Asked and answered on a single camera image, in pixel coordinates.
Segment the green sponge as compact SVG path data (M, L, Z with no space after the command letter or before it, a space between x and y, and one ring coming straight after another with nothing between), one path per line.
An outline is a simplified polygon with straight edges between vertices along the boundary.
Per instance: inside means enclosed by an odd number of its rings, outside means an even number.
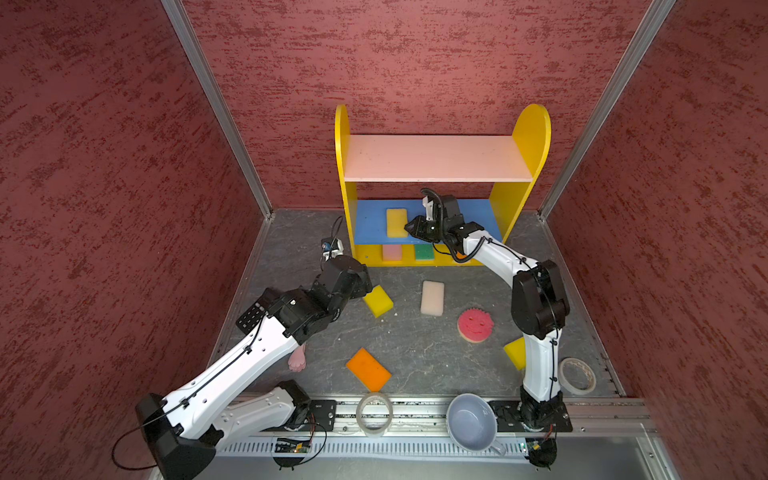
M431 244L417 244L414 246L414 260L417 262L433 262L435 251Z

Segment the long yellow sponge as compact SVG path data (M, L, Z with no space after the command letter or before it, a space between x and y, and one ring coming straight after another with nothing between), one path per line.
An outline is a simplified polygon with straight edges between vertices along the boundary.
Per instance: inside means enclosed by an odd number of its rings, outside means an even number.
M386 236L388 239L402 239L409 236L405 230L408 223L408 212L406 209L387 209L386 210Z

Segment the small yellow square sponge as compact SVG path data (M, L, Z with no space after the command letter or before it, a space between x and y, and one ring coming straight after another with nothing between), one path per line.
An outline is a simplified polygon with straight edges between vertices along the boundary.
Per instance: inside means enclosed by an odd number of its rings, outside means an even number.
M380 285L375 286L363 300L375 318L381 317L394 307L393 300Z

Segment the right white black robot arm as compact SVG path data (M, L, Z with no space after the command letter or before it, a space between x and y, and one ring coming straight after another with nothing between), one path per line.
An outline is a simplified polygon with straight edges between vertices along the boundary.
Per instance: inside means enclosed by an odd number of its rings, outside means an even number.
M480 224L467 222L454 197L429 188L421 193L425 213L409 221L405 231L418 240L445 245L459 264L480 262L511 288L511 317L523 334L526 355L518 418L529 431L549 428L565 412L558 360L570 305L558 265L526 257Z

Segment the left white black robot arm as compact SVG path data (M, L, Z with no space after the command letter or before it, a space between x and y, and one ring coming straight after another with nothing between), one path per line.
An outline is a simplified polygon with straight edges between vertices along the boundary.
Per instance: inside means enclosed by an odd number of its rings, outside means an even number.
M283 381L250 401L237 397L274 363L303 346L370 293L366 265L351 256L326 261L310 288L267 288L237 320L239 343L193 380L136 406L139 429L166 479L193 479L217 452L254 432L301 424L310 399Z

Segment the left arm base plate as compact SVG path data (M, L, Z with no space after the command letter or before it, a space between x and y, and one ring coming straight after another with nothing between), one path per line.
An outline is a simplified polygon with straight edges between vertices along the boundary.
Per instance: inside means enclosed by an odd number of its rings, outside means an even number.
M334 428L336 400L314 399L297 407L278 431L312 432L316 428L331 431Z

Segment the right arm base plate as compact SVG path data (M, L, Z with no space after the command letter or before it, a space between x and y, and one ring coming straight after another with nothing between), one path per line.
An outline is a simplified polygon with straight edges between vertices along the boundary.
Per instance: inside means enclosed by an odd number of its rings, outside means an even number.
M497 418L497 430L499 433L521 433L521 434L545 434L552 428L552 432L571 433L573 425L570 414L565 406L558 407L555 413L544 424L540 430L529 429L522 422L520 415L519 400L490 400L488 402L493 413Z

